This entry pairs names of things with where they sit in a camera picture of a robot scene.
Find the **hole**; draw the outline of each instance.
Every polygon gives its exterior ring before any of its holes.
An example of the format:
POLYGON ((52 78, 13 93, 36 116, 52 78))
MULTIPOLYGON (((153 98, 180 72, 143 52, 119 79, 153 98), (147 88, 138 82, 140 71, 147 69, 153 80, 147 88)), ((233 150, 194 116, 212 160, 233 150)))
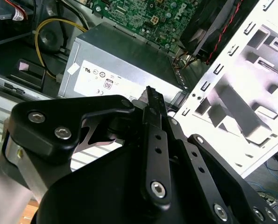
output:
POLYGON ((256 23, 251 22, 248 27, 245 29, 245 31, 243 32, 245 35, 249 35, 249 33, 251 33, 251 31, 253 30, 253 28, 256 26, 256 23))
POLYGON ((278 136, 277 136, 276 134, 271 134, 270 137, 276 138, 276 137, 278 137, 278 136))
POLYGON ((162 154, 162 151, 161 151, 160 148, 156 148, 156 152, 157 152, 158 154, 162 154))
POLYGON ((221 209, 218 209, 218 213, 219 213, 221 216, 224 216, 224 212, 223 212, 221 209))
POLYGON ((236 163, 236 165, 237 165, 238 167, 242 167, 242 165, 241 165, 241 164, 236 163))
POLYGON ((181 115, 186 116, 189 113, 190 109, 188 110, 187 108, 182 112, 181 115))
POLYGON ((254 156, 252 156, 252 155, 249 155, 249 154, 245 154, 247 157, 249 157, 249 158, 253 158, 254 156))
POLYGON ((206 82, 203 84, 203 86, 201 87, 201 90, 205 92, 209 86, 210 86, 210 83, 208 83, 208 81, 206 81, 206 82))
POLYGON ((214 74, 218 75, 222 71, 223 68, 224 68, 224 65, 219 64, 217 66, 217 68, 214 70, 214 74))
POLYGON ((231 50, 228 52, 229 56, 233 56, 234 53, 237 51, 238 48, 239 48, 239 46, 237 46, 237 47, 233 46, 233 47, 231 48, 231 50))
POLYGON ((162 188, 158 184, 154 185, 154 188, 156 189, 156 191, 158 193, 161 193, 163 191, 162 188))
POLYGON ((198 169, 200 170, 200 172, 205 173, 205 170, 202 167, 198 167, 198 169))
POLYGON ((264 5, 264 11, 268 11, 268 9, 270 8, 270 6, 273 4, 275 0, 272 0, 272 1, 267 1, 267 3, 264 5))

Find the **green circuit board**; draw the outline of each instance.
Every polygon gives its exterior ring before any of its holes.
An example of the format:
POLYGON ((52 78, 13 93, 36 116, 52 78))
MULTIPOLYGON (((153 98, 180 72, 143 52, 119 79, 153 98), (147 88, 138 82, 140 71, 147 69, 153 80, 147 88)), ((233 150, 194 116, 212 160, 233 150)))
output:
POLYGON ((90 8, 176 53, 178 40, 201 0, 92 0, 90 8))

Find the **capacitor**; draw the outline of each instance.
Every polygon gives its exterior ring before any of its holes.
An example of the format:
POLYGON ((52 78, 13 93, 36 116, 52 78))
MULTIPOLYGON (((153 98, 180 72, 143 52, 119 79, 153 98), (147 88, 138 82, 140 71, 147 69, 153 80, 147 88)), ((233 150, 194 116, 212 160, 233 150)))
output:
POLYGON ((171 6, 171 8, 176 8, 176 7, 177 7, 177 3, 176 3, 176 2, 172 2, 172 3, 170 4, 170 6, 171 6))
POLYGON ((169 18, 171 18, 171 16, 172 16, 171 13, 166 13, 166 18, 169 19, 169 18))

